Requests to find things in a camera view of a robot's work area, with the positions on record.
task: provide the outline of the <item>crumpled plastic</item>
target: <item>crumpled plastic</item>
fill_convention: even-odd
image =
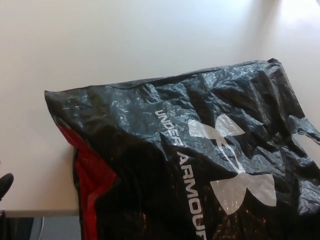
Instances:
[[[45,92],[84,240],[318,240],[320,144],[280,62]]]

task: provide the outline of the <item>white logo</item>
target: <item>white logo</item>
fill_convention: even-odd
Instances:
[[[239,209],[245,198],[247,189],[261,203],[268,206],[276,206],[277,198],[273,175],[250,175],[246,173],[238,161],[235,151],[225,140],[226,136],[237,136],[245,133],[234,121],[226,114],[222,114],[217,118],[215,128],[196,120],[189,120],[188,127],[189,134],[192,137],[216,140],[219,150],[238,173],[237,176],[230,179],[210,182],[216,198],[228,215],[233,214]],[[226,155],[223,147],[228,148],[232,152],[237,166]]]

